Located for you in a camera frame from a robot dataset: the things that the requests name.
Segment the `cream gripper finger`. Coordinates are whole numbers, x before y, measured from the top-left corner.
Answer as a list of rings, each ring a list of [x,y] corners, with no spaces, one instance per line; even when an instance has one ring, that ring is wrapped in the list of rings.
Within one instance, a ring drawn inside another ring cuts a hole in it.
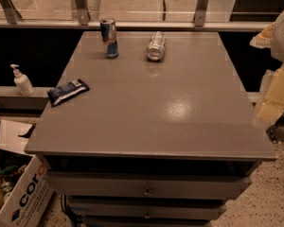
[[[265,27],[257,36],[253,37],[250,45],[255,48],[270,48],[274,23]]]
[[[284,65],[276,71],[267,70],[259,88],[255,119],[274,124],[284,114]]]

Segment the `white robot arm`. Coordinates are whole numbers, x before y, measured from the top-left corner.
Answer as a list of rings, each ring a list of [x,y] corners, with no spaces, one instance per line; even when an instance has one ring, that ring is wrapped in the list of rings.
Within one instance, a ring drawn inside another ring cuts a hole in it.
[[[273,125],[284,114],[284,10],[250,41],[250,45],[269,48],[271,56],[282,62],[274,72],[266,71],[260,84],[260,99],[256,104],[255,120]]]

